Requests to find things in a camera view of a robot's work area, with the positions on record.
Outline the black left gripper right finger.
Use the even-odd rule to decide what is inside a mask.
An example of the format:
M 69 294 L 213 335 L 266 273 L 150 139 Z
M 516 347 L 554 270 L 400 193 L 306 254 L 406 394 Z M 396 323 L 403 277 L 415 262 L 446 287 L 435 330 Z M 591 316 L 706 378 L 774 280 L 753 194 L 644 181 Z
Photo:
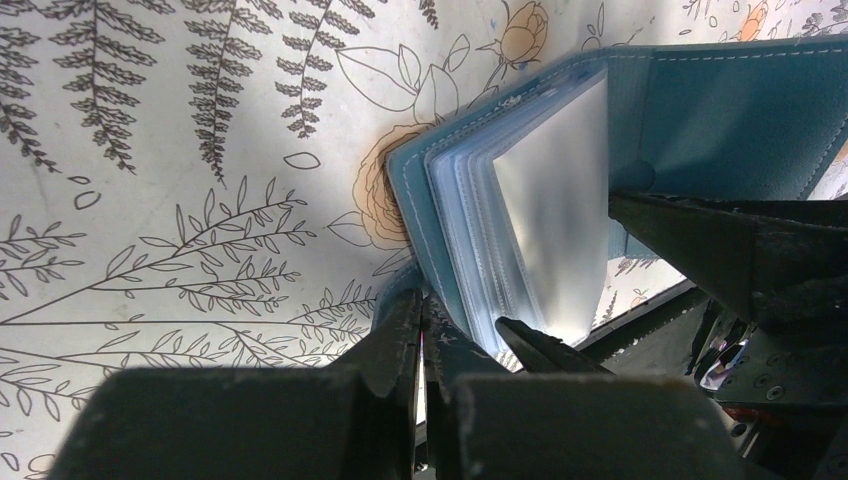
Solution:
M 426 444 L 440 479 L 749 479 L 717 408 L 661 377 L 513 373 L 423 308 Z

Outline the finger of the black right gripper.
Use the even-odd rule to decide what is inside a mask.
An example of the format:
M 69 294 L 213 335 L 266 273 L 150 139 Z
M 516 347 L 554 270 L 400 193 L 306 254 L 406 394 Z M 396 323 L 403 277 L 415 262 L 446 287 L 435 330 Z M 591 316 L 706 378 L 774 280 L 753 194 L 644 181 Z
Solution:
M 530 373 L 611 374 L 561 339 L 535 330 L 520 320 L 501 317 L 496 320 L 495 327 Z

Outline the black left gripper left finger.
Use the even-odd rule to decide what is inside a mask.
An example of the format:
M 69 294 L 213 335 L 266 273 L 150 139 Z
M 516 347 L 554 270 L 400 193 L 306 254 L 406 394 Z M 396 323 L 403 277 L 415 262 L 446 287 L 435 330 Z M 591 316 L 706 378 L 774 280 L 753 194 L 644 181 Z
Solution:
M 408 479 L 422 295 L 322 368 L 129 369 L 95 391 L 53 479 Z

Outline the floral patterned table mat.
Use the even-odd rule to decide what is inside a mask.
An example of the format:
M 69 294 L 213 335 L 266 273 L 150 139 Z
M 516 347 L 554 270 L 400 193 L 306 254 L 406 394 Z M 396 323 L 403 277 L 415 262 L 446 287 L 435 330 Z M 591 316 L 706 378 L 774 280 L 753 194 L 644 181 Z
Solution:
M 5 1 L 1 475 L 134 367 L 324 366 L 415 253 L 388 151 L 561 56 L 847 31 L 843 1 Z

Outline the blue leather card holder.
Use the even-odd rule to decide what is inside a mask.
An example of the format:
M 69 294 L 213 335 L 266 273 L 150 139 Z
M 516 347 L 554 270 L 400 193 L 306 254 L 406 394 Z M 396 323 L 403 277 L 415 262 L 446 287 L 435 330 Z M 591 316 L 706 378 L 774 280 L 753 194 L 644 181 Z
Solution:
M 846 138 L 843 34 L 566 56 L 389 152 L 405 275 L 490 355 L 501 317 L 574 344 L 608 262 L 653 257 L 610 192 L 805 199 Z

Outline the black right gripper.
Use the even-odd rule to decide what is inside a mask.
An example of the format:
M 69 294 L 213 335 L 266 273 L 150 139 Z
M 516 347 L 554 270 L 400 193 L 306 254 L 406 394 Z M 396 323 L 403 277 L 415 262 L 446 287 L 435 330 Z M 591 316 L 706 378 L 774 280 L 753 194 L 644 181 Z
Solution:
M 746 477 L 846 478 L 846 201 L 618 193 L 609 215 L 757 326 L 708 302 L 688 367 Z

